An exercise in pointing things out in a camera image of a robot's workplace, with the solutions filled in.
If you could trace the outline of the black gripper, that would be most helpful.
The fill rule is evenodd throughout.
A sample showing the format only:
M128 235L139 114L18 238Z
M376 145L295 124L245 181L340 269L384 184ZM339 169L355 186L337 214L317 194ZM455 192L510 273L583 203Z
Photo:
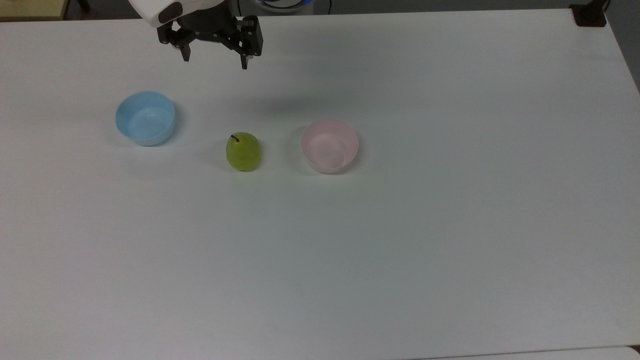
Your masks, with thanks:
M190 61L190 43L195 40L224 45L240 55L241 68L249 68L250 57L263 53L263 35L255 15L236 18L228 0L208 9L186 12L187 7L176 1L158 14L158 41L180 51L185 62Z

